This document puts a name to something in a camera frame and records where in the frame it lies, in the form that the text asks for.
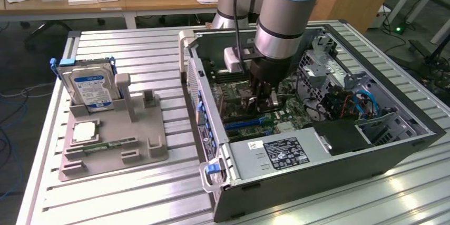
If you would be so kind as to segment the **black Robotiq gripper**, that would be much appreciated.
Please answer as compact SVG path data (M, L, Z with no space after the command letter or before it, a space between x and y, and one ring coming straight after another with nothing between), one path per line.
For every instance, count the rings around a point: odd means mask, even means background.
M250 88L258 99L269 98L273 89L288 76L293 58L277 60L269 57L255 58L250 64Z

